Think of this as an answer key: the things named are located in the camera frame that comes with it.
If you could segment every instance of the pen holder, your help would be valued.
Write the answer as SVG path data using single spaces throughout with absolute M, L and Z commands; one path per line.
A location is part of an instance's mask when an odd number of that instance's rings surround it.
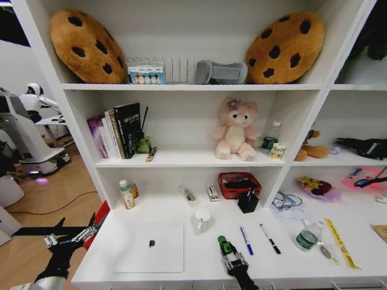
M 252 213 L 255 211 L 259 198 L 255 195 L 249 197 L 249 192 L 241 193 L 239 196 L 238 206 L 243 213 Z

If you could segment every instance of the blue pen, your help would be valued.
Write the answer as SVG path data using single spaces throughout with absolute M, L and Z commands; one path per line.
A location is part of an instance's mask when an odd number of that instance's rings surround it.
M 242 236 L 243 236 L 244 242 L 246 243 L 246 246 L 247 246 L 247 249 L 250 253 L 250 256 L 254 255 L 252 246 L 249 243 L 249 240 L 247 239 L 247 235 L 246 235 L 246 231 L 244 230 L 244 227 L 239 227 L 239 228 L 241 229 Z
M 250 187 L 249 192 L 247 193 L 247 197 L 249 198 L 249 201 L 251 200 L 253 194 L 254 194 L 254 188 Z

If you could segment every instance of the plush cookie cushion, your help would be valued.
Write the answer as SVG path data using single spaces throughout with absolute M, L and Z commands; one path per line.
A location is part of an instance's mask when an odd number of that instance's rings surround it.
M 312 12 L 286 15 L 269 25 L 247 50 L 252 83 L 289 83 L 310 69 L 320 53 L 325 28 Z
M 87 83 L 122 83 L 127 77 L 121 49 L 106 28 L 77 10 L 56 12 L 51 40 L 59 58 Z

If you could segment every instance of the black book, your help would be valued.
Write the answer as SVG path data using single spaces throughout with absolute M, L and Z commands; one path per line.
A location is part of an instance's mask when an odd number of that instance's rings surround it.
M 113 110 L 125 158 L 130 159 L 141 138 L 140 103 L 115 106 Z

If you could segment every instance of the purple book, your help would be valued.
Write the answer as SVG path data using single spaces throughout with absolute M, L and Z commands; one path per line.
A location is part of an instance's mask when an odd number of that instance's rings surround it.
M 109 158 L 99 130 L 99 127 L 103 127 L 103 124 L 102 124 L 103 117 L 104 116 L 102 115 L 95 116 L 91 119 L 88 119 L 87 123 L 90 128 L 91 136 L 93 136 L 94 143 L 96 144 L 99 157 Z

